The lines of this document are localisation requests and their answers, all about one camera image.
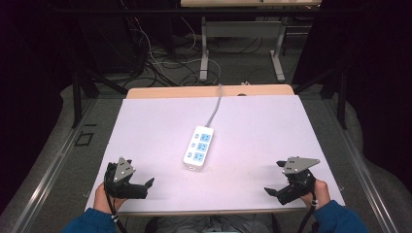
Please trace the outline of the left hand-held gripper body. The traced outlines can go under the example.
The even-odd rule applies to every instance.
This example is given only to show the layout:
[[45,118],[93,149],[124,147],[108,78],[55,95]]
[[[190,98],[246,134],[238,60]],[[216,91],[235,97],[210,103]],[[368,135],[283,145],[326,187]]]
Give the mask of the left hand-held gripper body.
[[134,172],[131,161],[123,157],[120,157],[117,163],[110,162],[104,176],[104,184],[109,195],[119,199],[138,199],[139,186],[129,182]]

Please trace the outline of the dark curtain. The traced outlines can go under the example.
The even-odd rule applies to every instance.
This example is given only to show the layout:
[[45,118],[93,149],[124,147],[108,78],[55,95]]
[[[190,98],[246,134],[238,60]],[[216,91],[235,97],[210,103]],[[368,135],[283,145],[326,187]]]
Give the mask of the dark curtain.
[[314,20],[292,82],[332,68],[354,38],[347,101],[358,114],[363,155],[412,193],[412,0],[323,0],[323,10],[364,13]]
[[71,84],[42,0],[0,0],[0,213],[17,193]]

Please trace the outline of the person's grey lap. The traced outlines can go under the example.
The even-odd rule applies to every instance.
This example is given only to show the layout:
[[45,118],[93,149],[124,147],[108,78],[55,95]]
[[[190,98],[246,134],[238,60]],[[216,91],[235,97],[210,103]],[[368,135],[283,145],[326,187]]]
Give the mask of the person's grey lap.
[[145,233],[281,233],[272,214],[213,216],[159,216],[151,219]]

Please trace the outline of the person's left hand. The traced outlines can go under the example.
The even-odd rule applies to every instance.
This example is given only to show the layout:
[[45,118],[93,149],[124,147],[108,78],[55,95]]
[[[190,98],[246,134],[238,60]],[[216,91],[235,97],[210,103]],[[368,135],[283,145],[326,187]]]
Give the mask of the person's left hand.
[[125,202],[125,199],[106,196],[104,184],[101,183],[95,190],[93,208],[106,214],[116,213]]

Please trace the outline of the white power strip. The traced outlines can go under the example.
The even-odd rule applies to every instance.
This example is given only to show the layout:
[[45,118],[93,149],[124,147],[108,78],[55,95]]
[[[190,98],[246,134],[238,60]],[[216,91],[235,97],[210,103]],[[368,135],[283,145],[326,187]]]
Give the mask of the white power strip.
[[203,168],[213,136],[214,130],[212,128],[205,126],[195,127],[183,158],[184,164],[191,171]]

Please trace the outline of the black metal stand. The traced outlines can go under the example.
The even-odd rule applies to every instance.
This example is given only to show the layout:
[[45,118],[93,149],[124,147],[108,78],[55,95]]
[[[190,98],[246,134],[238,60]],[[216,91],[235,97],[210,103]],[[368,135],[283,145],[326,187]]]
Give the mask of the black metal stand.
[[84,92],[88,98],[96,98],[99,95],[99,90],[94,83],[95,81],[103,83],[120,94],[125,95],[128,92],[126,88],[121,87],[120,85],[110,81],[101,74],[86,68],[85,66],[76,66],[72,71],[74,104],[73,128],[76,128],[83,118],[82,92]]
[[306,90],[315,83],[326,81],[326,84],[320,91],[322,99],[331,99],[334,93],[337,93],[336,118],[340,126],[346,130],[346,97],[347,97],[347,68],[343,65],[337,65],[322,72],[319,76],[310,81],[300,84],[293,88],[295,94]]

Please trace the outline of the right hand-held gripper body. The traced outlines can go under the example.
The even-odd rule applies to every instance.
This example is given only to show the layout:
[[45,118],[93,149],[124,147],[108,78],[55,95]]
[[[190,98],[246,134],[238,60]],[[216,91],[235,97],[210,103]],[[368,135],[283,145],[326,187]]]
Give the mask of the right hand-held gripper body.
[[292,156],[286,161],[279,160],[276,162],[282,168],[282,173],[287,177],[288,185],[292,188],[291,191],[299,192],[301,196],[314,188],[315,178],[310,172],[310,168],[319,163],[319,159],[299,156]]

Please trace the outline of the desk with white legs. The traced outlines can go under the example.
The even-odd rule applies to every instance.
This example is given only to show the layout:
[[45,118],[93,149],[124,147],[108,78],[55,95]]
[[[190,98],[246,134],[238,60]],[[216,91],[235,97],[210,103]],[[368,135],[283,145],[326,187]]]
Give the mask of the desk with white legs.
[[[189,10],[246,10],[253,13],[255,10],[310,10],[322,4],[323,0],[181,0],[181,6]],[[228,19],[224,13],[222,19],[214,20],[210,17],[201,18],[201,46],[202,57],[200,62],[199,80],[205,82],[208,78],[209,50],[207,40],[216,37],[234,38],[271,38],[276,41],[276,47],[270,52],[275,78],[283,83],[285,75],[280,63],[280,52],[286,37],[289,17],[274,17],[264,20],[255,17],[254,20]]]

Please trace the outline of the person's right hand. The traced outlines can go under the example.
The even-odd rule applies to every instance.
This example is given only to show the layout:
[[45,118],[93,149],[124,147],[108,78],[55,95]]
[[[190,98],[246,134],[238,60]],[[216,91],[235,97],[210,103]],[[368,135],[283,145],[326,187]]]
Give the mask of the person's right hand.
[[312,201],[317,200],[315,209],[319,210],[328,202],[331,201],[327,183],[324,181],[316,180],[314,185],[314,192],[309,192],[300,197],[307,208],[312,207]]

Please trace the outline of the metal floor rail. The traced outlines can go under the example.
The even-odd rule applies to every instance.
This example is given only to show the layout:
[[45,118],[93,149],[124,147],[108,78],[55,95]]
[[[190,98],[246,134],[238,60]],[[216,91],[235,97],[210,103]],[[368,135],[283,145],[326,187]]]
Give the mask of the metal floor rail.
[[377,186],[372,180],[371,173],[364,162],[364,158],[361,155],[360,150],[356,147],[356,144],[352,140],[350,132],[343,127],[343,123],[338,120],[337,108],[333,100],[325,100],[324,104],[328,111],[328,114],[332,118],[334,127],[342,137],[346,149],[349,151],[347,155],[351,162],[351,167],[357,176],[359,184],[362,188],[362,193],[367,199],[368,206],[373,212],[373,216],[379,223],[382,233],[398,233],[396,224],[389,213],[389,209],[383,202],[381,193],[378,191]]
[[17,193],[17,220],[9,233],[58,233],[85,210],[106,139],[97,117],[99,107],[99,100],[87,100],[75,128],[69,111],[63,111],[28,182]]

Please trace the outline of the white table mat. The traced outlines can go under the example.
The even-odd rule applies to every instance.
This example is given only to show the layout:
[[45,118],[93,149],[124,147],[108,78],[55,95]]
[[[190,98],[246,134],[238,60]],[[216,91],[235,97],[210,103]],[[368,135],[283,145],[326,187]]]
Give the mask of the white table mat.
[[[196,126],[214,136],[202,169],[183,162]],[[102,163],[131,160],[133,183],[154,178],[144,200],[122,205],[140,216],[233,214],[283,210],[266,187],[287,184],[276,162],[291,156],[317,158],[313,175],[343,197],[303,105],[296,95],[126,99]]]

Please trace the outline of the black horizontal bar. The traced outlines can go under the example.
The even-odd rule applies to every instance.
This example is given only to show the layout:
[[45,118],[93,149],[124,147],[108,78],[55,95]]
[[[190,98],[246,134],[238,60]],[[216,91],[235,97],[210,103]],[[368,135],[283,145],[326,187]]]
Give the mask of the black horizontal bar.
[[359,9],[344,10],[283,10],[283,9],[175,9],[175,10],[85,10],[51,8],[57,14],[70,16],[190,16],[190,17],[237,17],[237,16],[309,16],[338,17],[350,16],[361,12]]

